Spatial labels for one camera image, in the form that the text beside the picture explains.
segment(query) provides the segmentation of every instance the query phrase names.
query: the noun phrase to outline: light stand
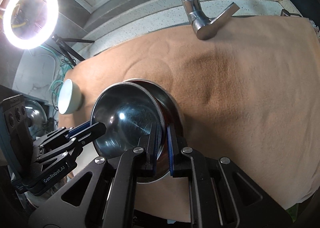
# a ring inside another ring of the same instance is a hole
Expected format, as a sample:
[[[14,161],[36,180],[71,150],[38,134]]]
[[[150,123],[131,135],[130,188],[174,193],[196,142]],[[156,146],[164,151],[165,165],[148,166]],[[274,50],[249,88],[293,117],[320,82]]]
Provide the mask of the light stand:
[[[76,51],[74,51],[66,42],[75,42],[75,43],[94,43],[93,40],[77,39],[77,38],[62,38],[57,34],[52,35],[51,39],[58,45],[61,49],[64,56],[70,61],[73,66],[76,66],[75,61],[72,59],[70,54],[74,56],[79,61],[84,61],[85,59]]]

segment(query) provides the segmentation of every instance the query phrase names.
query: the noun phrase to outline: green cable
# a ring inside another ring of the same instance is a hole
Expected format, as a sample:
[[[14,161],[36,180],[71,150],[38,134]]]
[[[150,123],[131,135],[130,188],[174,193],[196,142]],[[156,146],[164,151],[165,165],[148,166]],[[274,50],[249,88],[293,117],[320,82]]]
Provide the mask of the green cable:
[[[65,76],[66,76],[66,73],[68,72],[68,70],[69,70],[70,68],[72,69],[72,67],[71,67],[68,63],[66,63],[66,62],[62,62],[62,63],[61,63],[61,60],[59,59],[58,55],[57,55],[55,52],[53,52],[51,49],[49,49],[49,48],[47,48],[47,47],[45,47],[45,46],[43,46],[43,45],[40,45],[39,47],[41,47],[41,48],[49,51],[50,53],[54,54],[54,55],[57,57],[57,59],[58,59],[59,62],[60,62],[60,67],[61,67],[61,71],[62,71],[62,75],[60,74],[59,76],[60,76],[62,79],[64,79]],[[59,93],[60,93],[61,88],[58,89],[58,93],[56,93],[56,92],[55,92],[55,89],[53,88],[56,83],[62,83],[62,84],[63,84],[63,81],[61,81],[61,80],[55,80],[55,81],[51,84],[51,87],[50,87],[52,93],[53,93],[55,96],[59,97]]]
[[[63,83],[63,81],[61,81],[61,80],[56,80],[56,81],[54,81],[54,82],[51,84],[51,91],[52,91],[53,94],[55,94],[56,96],[59,96],[60,90],[58,91],[58,93],[56,93],[56,92],[54,91],[54,88],[53,88],[53,86],[54,86],[56,83]]]
[[[53,52],[51,49],[49,49],[49,48],[47,48],[47,47],[45,47],[45,46],[43,46],[43,45],[40,45],[39,47],[41,47],[41,48],[49,51],[49,52],[52,53],[52,54],[54,54],[54,55],[58,58],[58,60],[59,60],[59,62],[60,62],[60,66],[62,65],[62,64],[61,64],[61,61],[60,61],[60,59],[59,59],[59,57],[58,57],[58,55],[57,55],[55,52]]]

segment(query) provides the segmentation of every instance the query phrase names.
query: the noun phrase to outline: black cable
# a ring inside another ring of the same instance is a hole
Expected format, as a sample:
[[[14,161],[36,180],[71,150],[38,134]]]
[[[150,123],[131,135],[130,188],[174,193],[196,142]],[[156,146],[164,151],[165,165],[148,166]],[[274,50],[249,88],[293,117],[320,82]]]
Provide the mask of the black cable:
[[[45,128],[42,128],[41,130],[38,130],[35,134],[37,134],[39,131],[45,130],[45,129],[47,129],[47,128],[49,128],[49,126],[47,126],[47,127],[45,127]]]
[[[73,64],[71,64],[69,60],[61,59],[61,62],[68,64],[72,69],[74,68]]]
[[[68,52],[65,48],[60,47],[62,53],[64,53],[64,57],[73,65],[76,66],[76,60],[71,57],[71,53]]]
[[[60,85],[57,85],[57,86],[54,88],[53,92],[56,92],[59,87],[60,87]],[[55,127],[56,127],[56,126],[58,127],[59,121],[57,121],[54,117],[56,116],[57,112],[59,111],[59,108],[58,108],[57,106],[55,106],[55,102],[53,102],[53,95],[54,95],[53,92],[52,92],[52,94],[51,94],[51,101],[52,101],[52,105],[53,105],[52,118],[53,118],[53,120],[54,120],[54,122],[55,122],[54,129],[56,129]]]
[[[62,54],[60,51],[56,50],[53,46],[47,44],[46,42],[44,42],[47,46],[51,47],[52,49],[54,49],[56,52],[58,52],[59,54],[63,55],[65,57],[64,54]]]

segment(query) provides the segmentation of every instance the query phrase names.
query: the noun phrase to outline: beige towel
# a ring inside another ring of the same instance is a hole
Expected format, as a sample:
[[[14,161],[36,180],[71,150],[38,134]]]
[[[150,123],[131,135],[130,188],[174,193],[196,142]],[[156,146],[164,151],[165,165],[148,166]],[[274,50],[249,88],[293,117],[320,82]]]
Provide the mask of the beige towel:
[[[177,100],[188,145],[230,157],[283,208],[320,185],[320,45],[303,18],[232,18],[200,41],[191,26],[153,32],[81,62],[66,78],[85,101],[60,126],[89,120],[109,85],[145,78]],[[138,210],[189,221],[185,179],[138,185]]]

